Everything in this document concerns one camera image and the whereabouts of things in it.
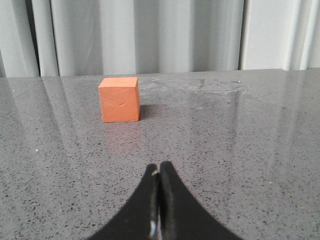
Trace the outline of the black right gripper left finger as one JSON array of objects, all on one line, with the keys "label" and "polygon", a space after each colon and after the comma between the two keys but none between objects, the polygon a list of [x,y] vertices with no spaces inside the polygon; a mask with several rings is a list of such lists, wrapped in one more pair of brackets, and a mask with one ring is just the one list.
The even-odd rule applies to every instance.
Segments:
[{"label": "black right gripper left finger", "polygon": [[128,201],[89,239],[156,240],[158,237],[158,187],[157,165],[149,164]]}]

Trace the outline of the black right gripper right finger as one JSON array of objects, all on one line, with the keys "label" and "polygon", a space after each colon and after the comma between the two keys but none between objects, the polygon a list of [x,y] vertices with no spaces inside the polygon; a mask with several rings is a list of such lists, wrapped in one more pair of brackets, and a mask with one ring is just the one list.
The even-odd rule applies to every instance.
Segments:
[{"label": "black right gripper right finger", "polygon": [[160,164],[160,228],[164,240],[240,240],[194,198],[170,161]]}]

